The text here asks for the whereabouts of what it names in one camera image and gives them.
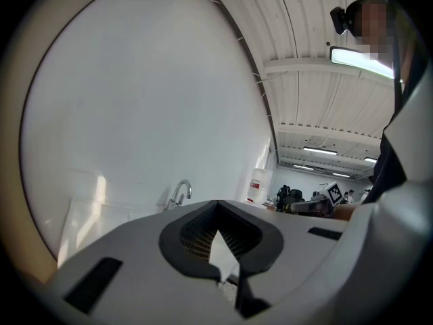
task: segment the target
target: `white ceiling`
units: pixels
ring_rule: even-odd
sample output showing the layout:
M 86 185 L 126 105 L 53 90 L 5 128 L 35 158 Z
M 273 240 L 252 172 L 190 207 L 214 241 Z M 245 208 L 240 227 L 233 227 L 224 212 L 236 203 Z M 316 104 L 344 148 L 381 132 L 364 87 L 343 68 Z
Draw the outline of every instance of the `white ceiling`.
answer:
M 329 12 L 354 0 L 221 0 L 258 68 L 271 110 L 280 164 L 372 174 L 393 111 L 392 81 L 329 61 L 331 46 L 361 49 L 337 35 Z M 338 152 L 305 152 L 304 146 Z

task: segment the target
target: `faucet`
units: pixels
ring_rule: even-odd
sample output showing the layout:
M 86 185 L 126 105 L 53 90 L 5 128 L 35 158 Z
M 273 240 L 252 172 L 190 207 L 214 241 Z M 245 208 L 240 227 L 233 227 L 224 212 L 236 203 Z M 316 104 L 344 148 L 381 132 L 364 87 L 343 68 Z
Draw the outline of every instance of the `faucet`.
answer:
M 191 183 L 187 179 L 182 179 L 176 186 L 175 192 L 173 193 L 173 196 L 171 196 L 171 199 L 168 200 L 167 207 L 165 208 L 165 211 L 169 211 L 175 207 L 180 207 L 182 205 L 183 199 L 185 198 L 184 194 L 181 194 L 179 197 L 179 200 L 176 202 L 177 194 L 179 193 L 179 190 L 181 189 L 182 184 L 185 184 L 187 186 L 187 198 L 191 198 L 192 191 L 191 191 Z

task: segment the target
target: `fluorescent light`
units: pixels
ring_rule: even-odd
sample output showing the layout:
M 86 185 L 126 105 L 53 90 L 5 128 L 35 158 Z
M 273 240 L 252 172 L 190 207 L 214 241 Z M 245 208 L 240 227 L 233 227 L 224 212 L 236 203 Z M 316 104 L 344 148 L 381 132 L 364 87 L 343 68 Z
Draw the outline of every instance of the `fluorescent light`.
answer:
M 304 170 L 310 170 L 310 171 L 314 170 L 311 167 L 300 166 L 300 165 L 293 165 L 293 167 L 298 167 L 298 169 L 304 169 Z
M 348 175 L 342 175 L 341 173 L 332 173 L 334 176 L 340 176 L 340 177 L 345 177 L 345 178 L 350 178 L 350 176 Z
M 377 160 L 376 159 L 373 159 L 373 158 L 364 158 L 364 161 L 369 161 L 369 162 L 371 162 L 371 163 L 377 163 Z
M 333 152 L 332 150 L 326 150 L 326 149 L 304 147 L 304 150 L 308 150 L 309 152 L 317 152 L 317 153 L 337 155 L 337 152 Z
M 334 64 L 342 64 L 363 68 L 367 71 L 372 71 L 389 79 L 394 78 L 394 71 L 379 63 L 377 60 L 371 59 L 368 53 L 359 53 L 350 49 L 333 48 L 331 50 L 331 62 Z

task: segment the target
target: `white wall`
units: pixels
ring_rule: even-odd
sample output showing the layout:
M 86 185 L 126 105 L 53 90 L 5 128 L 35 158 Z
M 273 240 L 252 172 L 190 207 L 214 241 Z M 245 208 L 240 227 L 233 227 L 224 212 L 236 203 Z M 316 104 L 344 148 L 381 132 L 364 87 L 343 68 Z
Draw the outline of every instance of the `white wall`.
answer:
M 41 64 L 22 129 L 24 185 L 51 251 L 74 199 L 157 212 L 183 178 L 184 204 L 245 199 L 271 143 L 251 72 L 209 0 L 81 12 Z
M 277 167 L 269 195 L 276 196 L 280 187 L 286 184 L 290 186 L 291 189 L 299 189 L 304 199 L 308 201 L 311 199 L 313 192 L 319 189 L 319 184 L 334 183 L 335 181 L 337 181 L 338 187 L 343 194 L 352 189 L 355 192 L 355 201 L 361 199 L 364 189 L 371 188 L 371 186 L 366 187 L 367 184 L 361 183 L 360 181 L 349 181 L 347 179 L 326 177 L 315 175 L 314 173 L 305 173 L 284 167 Z

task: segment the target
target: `ceiling light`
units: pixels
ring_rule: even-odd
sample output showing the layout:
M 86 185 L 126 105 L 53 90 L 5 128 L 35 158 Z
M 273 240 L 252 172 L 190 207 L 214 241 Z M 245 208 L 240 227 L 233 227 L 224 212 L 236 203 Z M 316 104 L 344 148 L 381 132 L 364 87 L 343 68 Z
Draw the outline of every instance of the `ceiling light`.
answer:
M 320 148 L 304 147 L 304 150 L 308 150 L 309 152 L 317 152 L 317 153 L 337 155 L 337 152 L 333 152 L 332 150 L 320 149 Z
M 389 79 L 394 78 L 394 71 L 391 68 L 379 63 L 377 60 L 371 59 L 368 53 L 361 53 L 351 49 L 332 48 L 331 62 L 363 68 L 364 70 L 381 74 Z
M 377 163 L 377 160 L 376 159 L 373 159 L 373 158 L 364 158 L 364 161 L 369 161 L 369 162 L 371 162 L 371 163 Z
M 298 169 L 304 169 L 304 170 L 310 170 L 310 171 L 314 170 L 311 167 L 300 166 L 300 165 L 293 165 L 293 167 L 298 167 Z
M 341 173 L 332 173 L 334 176 L 340 176 L 340 177 L 345 177 L 345 178 L 350 178 L 350 176 L 348 175 L 342 175 Z

